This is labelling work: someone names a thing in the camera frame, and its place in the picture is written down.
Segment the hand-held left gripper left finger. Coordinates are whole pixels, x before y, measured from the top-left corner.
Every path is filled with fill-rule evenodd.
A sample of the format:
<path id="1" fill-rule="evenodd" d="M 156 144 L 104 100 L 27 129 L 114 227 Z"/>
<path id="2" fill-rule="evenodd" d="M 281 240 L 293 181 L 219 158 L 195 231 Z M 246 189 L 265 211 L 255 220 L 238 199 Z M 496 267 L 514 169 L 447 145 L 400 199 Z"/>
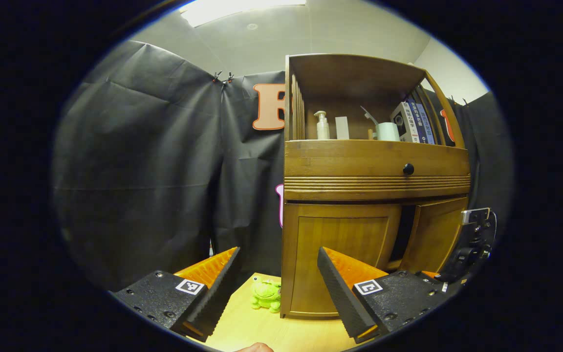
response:
<path id="1" fill-rule="evenodd" d="M 176 273 L 154 270 L 113 296 L 151 322 L 205 342 L 233 294 L 240 267 L 241 248 L 233 247 Z"/>

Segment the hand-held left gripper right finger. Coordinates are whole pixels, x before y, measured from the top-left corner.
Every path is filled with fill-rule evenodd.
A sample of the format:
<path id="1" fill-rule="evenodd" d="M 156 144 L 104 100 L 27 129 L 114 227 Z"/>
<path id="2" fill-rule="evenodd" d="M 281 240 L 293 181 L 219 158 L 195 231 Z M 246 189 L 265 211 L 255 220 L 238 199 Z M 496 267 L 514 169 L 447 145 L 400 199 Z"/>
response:
<path id="1" fill-rule="evenodd" d="M 426 273 L 388 274 L 320 247 L 317 265 L 335 309 L 355 343 L 393 334 L 445 303 L 451 285 Z"/>

